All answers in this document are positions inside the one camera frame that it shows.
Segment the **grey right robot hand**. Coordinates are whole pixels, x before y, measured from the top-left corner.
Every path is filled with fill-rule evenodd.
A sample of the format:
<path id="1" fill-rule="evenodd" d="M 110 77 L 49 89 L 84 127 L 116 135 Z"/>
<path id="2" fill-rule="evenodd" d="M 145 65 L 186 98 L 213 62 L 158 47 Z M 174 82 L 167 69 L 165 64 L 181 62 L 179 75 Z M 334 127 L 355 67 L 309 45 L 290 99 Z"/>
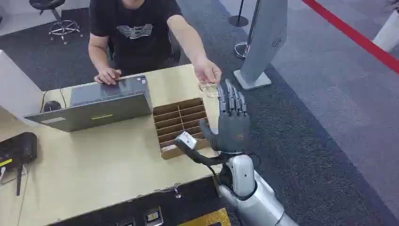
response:
<path id="1" fill-rule="evenodd" d="M 244 95 L 230 82 L 225 81 L 226 88 L 217 84 L 219 117 L 218 133 L 212 132 L 208 124 L 201 120 L 200 130 L 215 151 L 223 153 L 242 153 L 249 143 L 250 116 Z"/>

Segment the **person's right hand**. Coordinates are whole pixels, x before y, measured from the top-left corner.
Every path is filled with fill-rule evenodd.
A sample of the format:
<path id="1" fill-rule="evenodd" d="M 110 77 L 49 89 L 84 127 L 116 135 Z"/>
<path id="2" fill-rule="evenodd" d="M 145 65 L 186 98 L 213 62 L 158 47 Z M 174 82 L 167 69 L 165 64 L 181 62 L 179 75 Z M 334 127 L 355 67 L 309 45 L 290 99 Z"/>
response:
<path id="1" fill-rule="evenodd" d="M 117 81 L 121 77 L 121 70 L 115 70 L 113 68 L 103 68 L 98 71 L 98 75 L 94 77 L 95 82 L 107 85 L 116 85 Z"/>

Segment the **person's left hand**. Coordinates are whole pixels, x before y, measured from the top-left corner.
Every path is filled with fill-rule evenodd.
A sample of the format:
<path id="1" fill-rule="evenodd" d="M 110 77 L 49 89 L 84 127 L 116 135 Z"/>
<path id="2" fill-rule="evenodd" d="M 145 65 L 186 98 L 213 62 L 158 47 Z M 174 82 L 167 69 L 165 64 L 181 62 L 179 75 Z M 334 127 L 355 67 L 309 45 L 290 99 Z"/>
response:
<path id="1" fill-rule="evenodd" d="M 205 83 L 219 83 L 222 76 L 221 69 L 207 58 L 193 63 L 194 72 L 199 81 Z"/>

